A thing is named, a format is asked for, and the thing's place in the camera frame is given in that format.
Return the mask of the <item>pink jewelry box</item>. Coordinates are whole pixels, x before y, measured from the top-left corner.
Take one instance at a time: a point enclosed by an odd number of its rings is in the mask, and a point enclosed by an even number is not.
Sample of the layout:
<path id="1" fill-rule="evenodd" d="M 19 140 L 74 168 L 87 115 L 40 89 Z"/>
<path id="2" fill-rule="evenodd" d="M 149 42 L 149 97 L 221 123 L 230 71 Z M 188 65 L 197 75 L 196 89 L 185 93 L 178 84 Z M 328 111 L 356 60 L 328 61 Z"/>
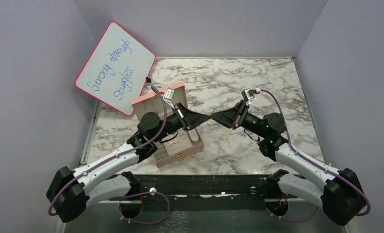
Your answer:
<path id="1" fill-rule="evenodd" d="M 180 102 L 188 108 L 186 89 L 183 82 L 161 88 L 160 91 L 165 92 L 167 88 L 174 89 L 175 91 L 171 101 L 173 104 Z M 141 121 L 143 115 L 148 112 L 158 114 L 161 120 L 164 117 L 162 102 L 159 97 L 156 96 L 155 92 L 144 94 L 132 99 L 131 105 L 139 121 Z M 177 145 L 168 146 L 168 142 L 175 139 L 180 139 L 182 142 Z M 163 141 L 163 144 L 159 142 L 155 143 L 158 149 L 152 155 L 157 168 L 167 166 L 194 153 L 198 153 L 204 148 L 204 142 L 197 128 L 188 132 L 179 129 L 177 133 L 165 137 Z"/>

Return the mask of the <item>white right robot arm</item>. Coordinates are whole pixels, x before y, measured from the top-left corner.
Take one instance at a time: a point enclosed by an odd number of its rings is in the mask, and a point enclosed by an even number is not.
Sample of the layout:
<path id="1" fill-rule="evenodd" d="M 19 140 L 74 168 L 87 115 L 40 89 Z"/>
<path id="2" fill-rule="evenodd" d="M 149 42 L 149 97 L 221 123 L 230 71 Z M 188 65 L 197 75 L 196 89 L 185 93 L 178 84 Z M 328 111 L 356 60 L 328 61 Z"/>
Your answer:
<path id="1" fill-rule="evenodd" d="M 286 171 L 276 172 L 266 184 L 267 193 L 274 198 L 291 194 L 321 208 L 326 216 L 339 226 L 347 225 L 366 206 L 363 189 L 354 171 L 339 170 L 309 155 L 303 155 L 281 134 L 287 128 L 280 113 L 259 118 L 249 113 L 244 101 L 233 108 L 215 112 L 211 118 L 221 125 L 236 129 L 243 127 L 257 136 L 260 152 L 275 162 L 284 164 L 302 178 Z"/>

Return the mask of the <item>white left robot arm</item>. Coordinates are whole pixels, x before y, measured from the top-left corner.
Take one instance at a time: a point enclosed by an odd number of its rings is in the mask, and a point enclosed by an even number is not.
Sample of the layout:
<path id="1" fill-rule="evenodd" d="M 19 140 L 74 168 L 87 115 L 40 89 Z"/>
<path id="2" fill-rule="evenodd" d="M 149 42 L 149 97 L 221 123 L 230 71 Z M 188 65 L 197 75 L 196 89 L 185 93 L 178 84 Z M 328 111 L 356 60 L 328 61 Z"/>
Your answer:
<path id="1" fill-rule="evenodd" d="M 116 172 L 140 163 L 157 151 L 156 143 L 180 129 L 189 131 L 208 121 L 209 115 L 194 112 L 176 104 L 173 113 L 164 117 L 155 112 L 145 113 L 137 125 L 137 132 L 126 143 L 109 155 L 87 166 L 57 170 L 46 192 L 50 202 L 48 214 L 70 222 L 87 207 L 92 191 Z"/>

